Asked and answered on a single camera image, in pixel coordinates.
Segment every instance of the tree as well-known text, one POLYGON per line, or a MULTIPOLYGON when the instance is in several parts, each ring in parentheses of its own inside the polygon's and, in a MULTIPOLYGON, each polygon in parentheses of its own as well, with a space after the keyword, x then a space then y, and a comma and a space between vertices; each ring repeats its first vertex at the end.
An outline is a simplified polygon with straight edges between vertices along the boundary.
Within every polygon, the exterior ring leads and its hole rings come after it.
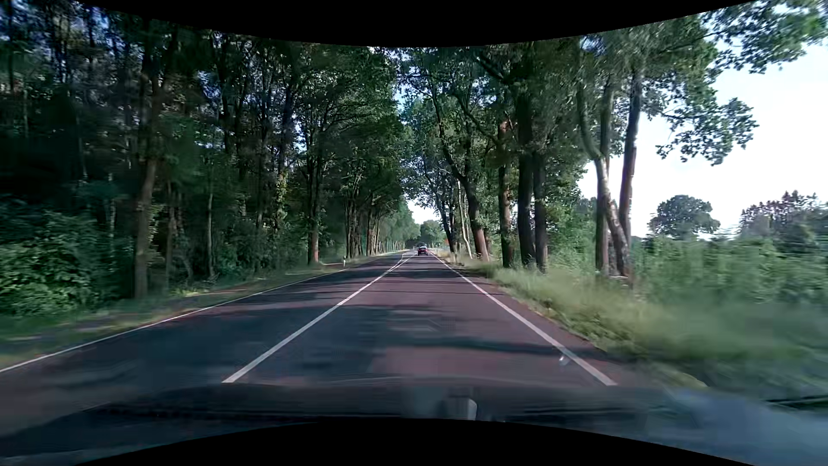
POLYGON ((426 220, 420 225, 420 242, 426 243, 430 247, 440 244, 445 239, 442 227, 437 221, 426 220))
POLYGON ((709 202, 680 194, 658 205, 657 214, 650 220, 650 230, 677 240, 689 240, 699 233, 713 234, 720 223, 710 216, 709 202))

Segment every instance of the windshield wiper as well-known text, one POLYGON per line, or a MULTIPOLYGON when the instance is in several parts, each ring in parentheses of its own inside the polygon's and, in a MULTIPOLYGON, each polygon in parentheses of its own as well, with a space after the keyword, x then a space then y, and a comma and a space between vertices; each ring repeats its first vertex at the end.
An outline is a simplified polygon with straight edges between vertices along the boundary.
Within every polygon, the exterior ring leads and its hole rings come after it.
POLYGON ((767 403, 777 406, 786 406, 796 410, 819 410, 828 408, 828 395, 803 396, 800 398, 787 398, 778 400, 766 400, 767 403))

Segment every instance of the tall grass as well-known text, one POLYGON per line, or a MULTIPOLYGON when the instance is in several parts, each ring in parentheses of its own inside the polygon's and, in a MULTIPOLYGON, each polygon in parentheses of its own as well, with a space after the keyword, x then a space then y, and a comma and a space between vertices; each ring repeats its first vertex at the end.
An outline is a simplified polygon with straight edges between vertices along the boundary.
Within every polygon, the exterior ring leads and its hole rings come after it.
MULTIPOLYGON (((804 300, 781 302, 779 293, 769 298, 761 279, 743 277, 748 283, 739 285, 735 277, 719 278, 732 288, 727 293, 712 284, 688 286, 693 265, 683 257, 657 274, 650 270, 631 292, 560 263, 540 274, 462 256, 460 262, 596 346, 644 366, 761 398, 828 392, 828 314, 804 300)), ((711 265, 697 267, 710 272, 711 265)))

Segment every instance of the foliage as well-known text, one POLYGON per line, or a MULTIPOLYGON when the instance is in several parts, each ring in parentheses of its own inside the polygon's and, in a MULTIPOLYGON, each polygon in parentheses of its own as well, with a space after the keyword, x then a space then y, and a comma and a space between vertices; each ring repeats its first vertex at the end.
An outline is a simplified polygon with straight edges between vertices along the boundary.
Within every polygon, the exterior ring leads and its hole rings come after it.
POLYGON ((658 205, 657 214, 650 220, 650 230, 656 235, 689 240, 698 233, 713 234, 720 223, 710 216, 709 202, 680 194, 658 205))

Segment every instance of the black border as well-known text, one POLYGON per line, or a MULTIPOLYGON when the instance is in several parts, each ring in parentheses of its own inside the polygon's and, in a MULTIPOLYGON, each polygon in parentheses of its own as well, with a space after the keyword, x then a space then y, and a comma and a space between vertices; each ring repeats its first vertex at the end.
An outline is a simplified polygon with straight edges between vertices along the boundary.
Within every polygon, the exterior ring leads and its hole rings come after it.
POLYGON ((640 26, 722 7, 694 2, 174 2, 88 0, 89 5, 182 25, 347 46, 482 46, 640 26))

